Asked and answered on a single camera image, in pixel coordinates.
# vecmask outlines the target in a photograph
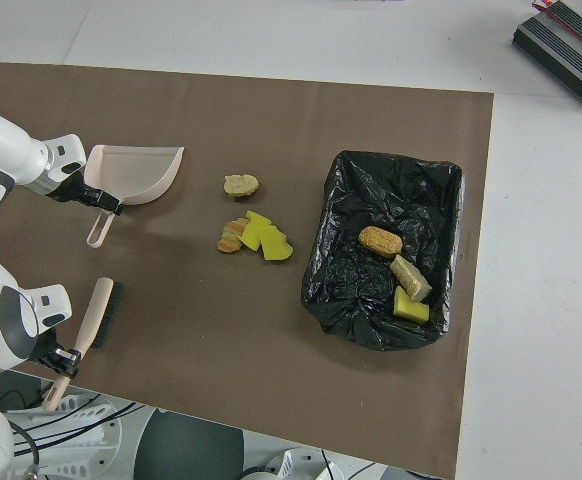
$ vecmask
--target white table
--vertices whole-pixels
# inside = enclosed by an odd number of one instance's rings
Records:
[[[582,103],[530,3],[0,0],[0,61],[495,92],[457,478],[582,478]]]

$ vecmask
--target black bristles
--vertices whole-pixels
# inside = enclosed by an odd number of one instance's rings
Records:
[[[113,288],[111,289],[111,295],[109,295],[109,301],[107,303],[107,308],[104,311],[104,315],[102,316],[102,323],[100,324],[100,328],[98,329],[98,333],[93,340],[91,346],[93,348],[102,348],[109,337],[109,330],[111,330],[111,325],[113,325],[113,316],[115,315],[115,311],[120,304],[120,298],[122,295],[122,291],[124,290],[124,286],[120,282],[114,282]]]

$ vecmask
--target green-yellow object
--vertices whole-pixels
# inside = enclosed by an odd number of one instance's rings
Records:
[[[252,212],[251,210],[247,210],[247,218],[249,219],[249,223],[244,227],[244,232],[242,232],[242,235],[240,236],[240,241],[254,252],[257,252],[260,249],[260,235],[258,229],[271,225],[271,220],[267,217],[263,217],[259,213]]]
[[[286,260],[293,253],[293,247],[287,243],[287,236],[277,227],[260,227],[258,234],[265,260]]]
[[[429,306],[411,300],[402,287],[395,289],[393,314],[423,325],[429,321]]]

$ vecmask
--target brown table mat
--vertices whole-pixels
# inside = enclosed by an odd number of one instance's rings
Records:
[[[126,207],[104,246],[97,212],[17,188],[0,207],[0,262],[25,288],[62,283],[72,346],[94,282],[125,287],[104,350],[75,384],[204,419],[446,478],[454,476],[493,96],[349,84],[0,64],[0,115],[38,139],[186,146],[153,203]],[[407,352],[324,335],[300,304],[341,150],[452,161],[466,175],[450,333]],[[233,201],[224,175],[262,186]],[[216,251],[224,222],[253,209],[295,247]],[[24,371],[49,377],[50,371]]]

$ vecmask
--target black plastic bag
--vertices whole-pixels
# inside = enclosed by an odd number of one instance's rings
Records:
[[[420,348],[448,331],[462,185],[452,163],[349,151],[335,158],[301,298],[325,333],[386,351]],[[433,287],[423,326],[393,315],[391,260],[358,242],[369,225],[398,234],[402,256]]]

